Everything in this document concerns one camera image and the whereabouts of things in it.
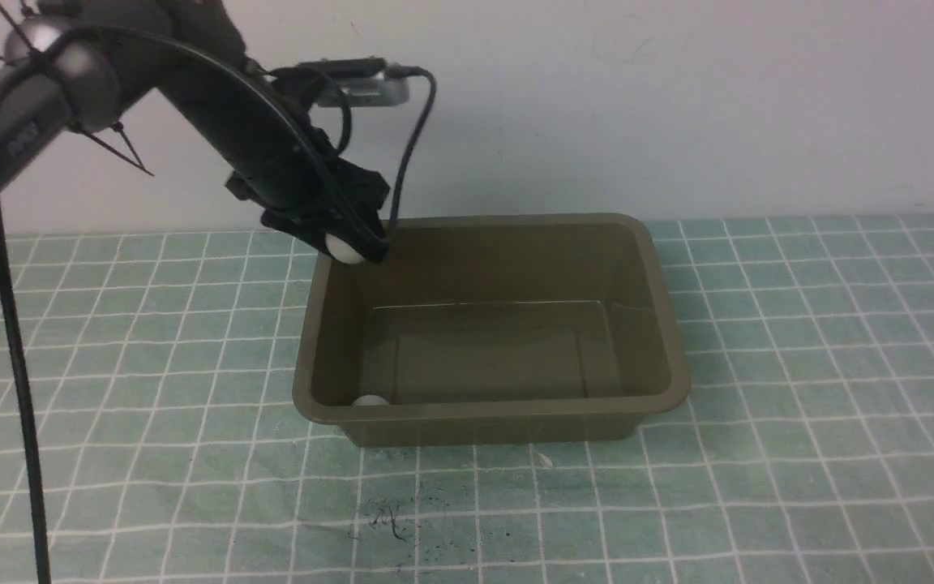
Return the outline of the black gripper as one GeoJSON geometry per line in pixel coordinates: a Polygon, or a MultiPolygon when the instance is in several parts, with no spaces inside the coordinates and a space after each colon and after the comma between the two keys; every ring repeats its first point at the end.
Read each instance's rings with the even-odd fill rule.
{"type": "Polygon", "coordinates": [[[323,162],[337,187],[328,187],[307,155],[289,138],[226,138],[231,174],[225,183],[238,200],[263,209],[262,226],[330,254],[327,236],[351,244],[366,261],[381,264],[390,251],[379,211],[390,187],[378,171],[341,157],[323,162]]]}

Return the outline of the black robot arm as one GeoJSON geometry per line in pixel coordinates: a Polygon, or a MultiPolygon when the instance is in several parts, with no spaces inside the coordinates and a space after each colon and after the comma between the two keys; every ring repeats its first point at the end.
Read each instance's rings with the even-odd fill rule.
{"type": "Polygon", "coordinates": [[[220,1],[38,1],[0,67],[0,291],[10,266],[1,192],[60,134],[96,140],[158,90],[231,167],[262,223],[346,264],[390,248],[400,182],[344,159],[353,107],[408,100],[381,57],[267,70],[220,1]]]}

